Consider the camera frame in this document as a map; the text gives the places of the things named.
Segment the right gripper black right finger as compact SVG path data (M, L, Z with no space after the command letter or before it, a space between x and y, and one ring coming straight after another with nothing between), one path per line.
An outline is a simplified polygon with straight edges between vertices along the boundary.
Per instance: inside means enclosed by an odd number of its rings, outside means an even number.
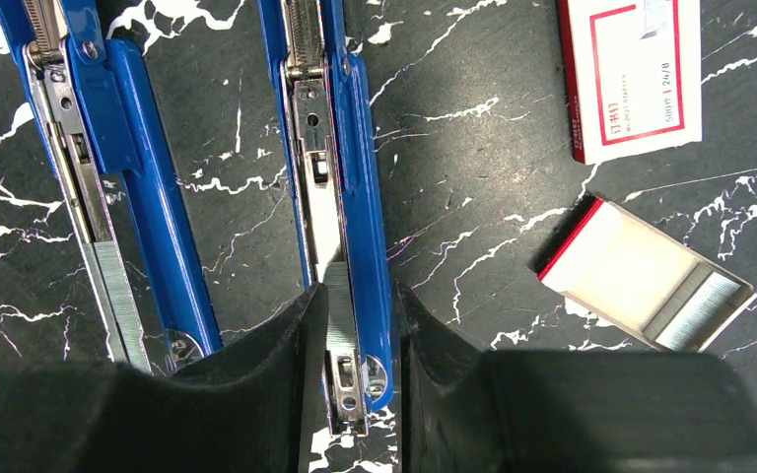
M757 409L706 355L481 351L396 288L406 472L757 472Z

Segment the red white staple box sleeve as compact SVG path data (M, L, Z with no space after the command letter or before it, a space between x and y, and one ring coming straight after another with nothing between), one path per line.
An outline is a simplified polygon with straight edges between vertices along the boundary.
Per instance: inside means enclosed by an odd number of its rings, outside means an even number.
M570 0L557 7L577 162L702 140L699 2Z

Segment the staple box tray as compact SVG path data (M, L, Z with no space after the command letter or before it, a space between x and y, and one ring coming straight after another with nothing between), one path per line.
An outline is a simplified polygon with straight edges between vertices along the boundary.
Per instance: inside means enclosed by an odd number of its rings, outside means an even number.
M668 350L643 334L693 268L704 263L741 285L685 349L702 352L757 298L755 288L617 203L583 199L551 240L537 278L646 345Z

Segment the white staple strip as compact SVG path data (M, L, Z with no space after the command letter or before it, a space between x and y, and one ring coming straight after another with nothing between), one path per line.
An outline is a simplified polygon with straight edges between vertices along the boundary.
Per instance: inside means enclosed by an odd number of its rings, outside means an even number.
M357 324L354 314L352 288L346 262L317 264L319 282L328 292L328 326L326 348L338 355L354 358L357 349Z
M108 357L151 374L142 320L118 246L113 241L86 242L80 246L106 330Z

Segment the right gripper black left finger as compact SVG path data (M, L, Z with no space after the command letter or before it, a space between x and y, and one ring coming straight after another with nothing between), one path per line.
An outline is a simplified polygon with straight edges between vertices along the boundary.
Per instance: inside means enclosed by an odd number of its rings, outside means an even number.
M0 472L305 472L329 296L315 284L167 377L126 364L0 364Z

